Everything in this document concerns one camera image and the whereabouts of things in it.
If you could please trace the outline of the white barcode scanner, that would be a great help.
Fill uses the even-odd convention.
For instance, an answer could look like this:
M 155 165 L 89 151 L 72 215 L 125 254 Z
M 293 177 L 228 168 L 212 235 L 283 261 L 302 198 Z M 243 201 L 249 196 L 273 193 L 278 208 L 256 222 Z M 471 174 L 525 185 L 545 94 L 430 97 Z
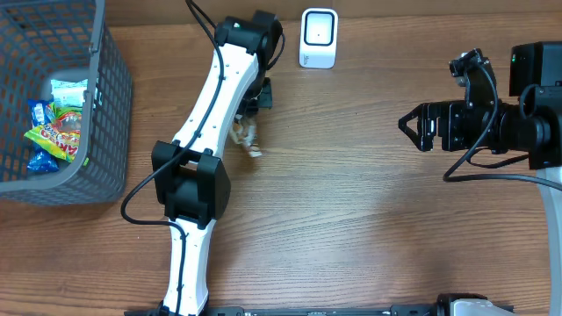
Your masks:
M 301 16 L 299 65 L 328 69 L 335 65 L 338 14 L 329 8 L 308 8 Z

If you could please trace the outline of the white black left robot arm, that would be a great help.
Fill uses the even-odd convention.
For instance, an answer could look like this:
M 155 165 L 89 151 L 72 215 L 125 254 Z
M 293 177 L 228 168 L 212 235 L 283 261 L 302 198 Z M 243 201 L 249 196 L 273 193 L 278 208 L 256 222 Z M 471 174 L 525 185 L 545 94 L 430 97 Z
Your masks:
M 227 208 L 231 182 L 222 157 L 233 125 L 272 107 L 267 71 L 285 44 L 277 16 L 228 17 L 214 32 L 213 62 L 198 100 L 170 142 L 151 160 L 158 202 L 170 225 L 169 287 L 160 315 L 200 315 L 209 291 L 206 269 L 213 229 Z

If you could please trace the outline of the dark grey plastic basket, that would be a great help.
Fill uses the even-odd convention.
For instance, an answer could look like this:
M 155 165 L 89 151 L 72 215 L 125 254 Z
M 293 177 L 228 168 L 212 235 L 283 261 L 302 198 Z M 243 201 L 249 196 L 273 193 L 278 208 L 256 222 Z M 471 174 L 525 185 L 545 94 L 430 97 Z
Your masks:
M 1 196 L 112 202 L 126 186 L 133 78 L 104 0 L 1 4 Z

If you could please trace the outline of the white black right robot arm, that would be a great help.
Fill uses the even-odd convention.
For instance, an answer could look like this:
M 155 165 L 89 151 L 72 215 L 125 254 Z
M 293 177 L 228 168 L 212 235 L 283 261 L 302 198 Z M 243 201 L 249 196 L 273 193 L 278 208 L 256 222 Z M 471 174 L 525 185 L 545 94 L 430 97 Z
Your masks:
M 509 94 L 501 101 L 491 63 L 478 48 L 449 63 L 461 100 L 422 103 L 398 121 L 418 150 L 440 137 L 444 151 L 464 154 L 447 183 L 506 180 L 538 186 L 547 224 L 549 313 L 561 313 L 561 44 L 539 41 L 511 49 Z

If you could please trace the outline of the pale green wipes packet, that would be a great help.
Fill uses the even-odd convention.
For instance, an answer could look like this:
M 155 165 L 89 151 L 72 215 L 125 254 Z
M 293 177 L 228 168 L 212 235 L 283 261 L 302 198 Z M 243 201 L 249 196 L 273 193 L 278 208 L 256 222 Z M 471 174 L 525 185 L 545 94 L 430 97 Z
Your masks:
M 78 107 L 82 108 L 85 102 L 84 93 L 88 89 L 88 80 L 84 79 L 79 82 L 70 82 L 52 79 L 51 94 L 53 101 L 60 107 Z

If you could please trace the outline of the small blue snack pack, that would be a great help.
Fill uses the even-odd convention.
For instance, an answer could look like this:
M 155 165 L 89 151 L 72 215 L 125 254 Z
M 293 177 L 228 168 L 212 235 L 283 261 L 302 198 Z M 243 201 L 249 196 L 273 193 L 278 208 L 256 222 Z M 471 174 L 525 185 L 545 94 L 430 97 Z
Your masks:
M 33 148 L 32 158 L 27 163 L 27 169 L 36 173 L 51 173 L 59 170 L 56 159 L 41 147 Z

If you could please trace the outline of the beige brown cookie bag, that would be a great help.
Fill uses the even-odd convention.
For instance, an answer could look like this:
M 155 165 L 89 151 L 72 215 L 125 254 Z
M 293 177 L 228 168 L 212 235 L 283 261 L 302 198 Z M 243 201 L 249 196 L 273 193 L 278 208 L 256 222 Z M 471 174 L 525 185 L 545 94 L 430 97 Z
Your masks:
M 257 122 L 254 116 L 236 114 L 234 122 L 229 129 L 232 141 L 241 146 L 251 158 L 263 155 L 257 143 Z

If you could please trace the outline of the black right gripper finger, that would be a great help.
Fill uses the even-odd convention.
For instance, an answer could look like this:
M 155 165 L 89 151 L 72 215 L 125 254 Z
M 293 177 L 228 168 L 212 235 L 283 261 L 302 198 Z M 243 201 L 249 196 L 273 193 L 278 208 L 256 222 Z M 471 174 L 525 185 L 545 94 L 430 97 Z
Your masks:
M 419 118 L 421 113 L 422 113 L 422 105 L 419 104 L 411 112 L 409 112 L 408 114 L 404 115 L 402 118 L 399 119 L 398 127 L 407 127 L 407 123 L 413 119 Z
M 422 151 L 422 136 L 418 131 L 415 131 L 407 125 L 399 125 L 399 129 L 411 140 L 419 151 Z

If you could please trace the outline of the green yellow candy bag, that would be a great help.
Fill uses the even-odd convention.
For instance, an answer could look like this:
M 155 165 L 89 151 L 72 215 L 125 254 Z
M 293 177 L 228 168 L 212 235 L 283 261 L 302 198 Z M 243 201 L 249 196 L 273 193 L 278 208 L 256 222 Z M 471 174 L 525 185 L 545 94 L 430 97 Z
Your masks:
M 72 162 L 81 139 L 82 110 L 78 107 L 54 107 L 52 123 L 33 127 L 24 136 L 53 157 Z

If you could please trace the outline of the blue cookie pack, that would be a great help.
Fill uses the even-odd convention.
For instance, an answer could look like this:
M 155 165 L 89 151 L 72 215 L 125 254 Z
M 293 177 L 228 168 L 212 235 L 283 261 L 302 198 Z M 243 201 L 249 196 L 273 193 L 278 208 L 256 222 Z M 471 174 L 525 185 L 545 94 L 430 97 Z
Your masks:
M 52 102 L 46 100 L 28 99 L 27 105 L 32 115 L 32 127 L 52 123 L 55 119 Z

